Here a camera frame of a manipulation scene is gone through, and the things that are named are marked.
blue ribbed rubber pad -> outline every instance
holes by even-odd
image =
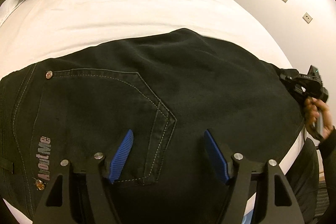
[[[210,162],[215,170],[215,173],[220,181],[226,183],[230,177],[227,170],[227,163],[219,150],[211,133],[206,130],[204,132],[205,150],[208,153]]]
[[[133,146],[133,131],[129,130],[110,163],[109,181],[113,184],[120,178],[121,171]]]

person's arm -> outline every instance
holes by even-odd
[[[313,123],[319,117],[318,109],[323,116],[323,132],[321,135],[323,141],[319,145],[323,160],[323,170],[325,183],[329,196],[329,203],[336,202],[336,129],[332,123],[332,117],[329,107],[326,103],[315,98],[307,98],[305,100],[305,120],[308,133],[314,136],[316,130]]]

human hand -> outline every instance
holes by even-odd
[[[329,106],[322,100],[308,97],[305,102],[305,126],[308,133],[312,136],[316,134],[316,129],[313,123],[317,121],[320,116],[318,109],[322,112],[323,116],[323,131],[320,133],[323,139],[327,139],[334,129]]]

metal rivet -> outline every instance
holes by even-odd
[[[44,185],[43,181],[39,180],[39,179],[37,179],[35,181],[35,185],[36,185],[37,189],[39,189],[39,190],[44,190],[44,188],[45,188],[45,185]]]
[[[67,166],[69,164],[69,161],[68,160],[62,160],[61,161],[61,165],[62,166]]]
[[[277,162],[275,160],[269,160],[268,163],[272,166],[276,166]]]
[[[53,72],[51,70],[47,71],[47,74],[45,75],[45,78],[50,79],[53,76]]]
[[[103,157],[104,157],[104,154],[101,153],[101,152],[95,153],[95,155],[94,155],[94,158],[95,158],[96,160],[100,160],[100,159],[102,159]]]
[[[243,155],[241,153],[235,153],[233,156],[236,160],[241,160],[243,158]]]

bed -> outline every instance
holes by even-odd
[[[6,0],[0,7],[0,79],[47,58],[180,28],[230,41],[260,60],[292,68],[266,29],[234,0]],[[302,146],[303,132],[280,163],[284,173]],[[7,205],[20,223],[31,223]]]

